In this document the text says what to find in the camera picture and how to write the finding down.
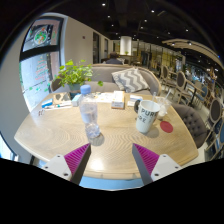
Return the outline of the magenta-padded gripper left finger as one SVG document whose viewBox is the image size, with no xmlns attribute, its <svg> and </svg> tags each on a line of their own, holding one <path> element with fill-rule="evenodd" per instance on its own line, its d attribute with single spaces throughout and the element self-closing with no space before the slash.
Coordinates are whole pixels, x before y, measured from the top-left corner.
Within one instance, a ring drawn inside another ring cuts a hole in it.
<svg viewBox="0 0 224 224">
<path fill-rule="evenodd" d="M 87 143 L 66 155 L 57 154 L 42 169 L 78 185 L 90 155 L 91 144 Z"/>
</svg>

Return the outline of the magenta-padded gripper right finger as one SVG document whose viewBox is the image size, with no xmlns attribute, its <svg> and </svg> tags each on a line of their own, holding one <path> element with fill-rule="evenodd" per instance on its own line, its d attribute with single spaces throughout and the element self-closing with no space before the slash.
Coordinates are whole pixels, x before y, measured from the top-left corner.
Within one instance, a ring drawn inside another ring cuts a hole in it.
<svg viewBox="0 0 224 224">
<path fill-rule="evenodd" d="M 181 166 L 167 154 L 158 155 L 136 143 L 132 145 L 132 154 L 144 185 L 181 170 Z"/>
</svg>

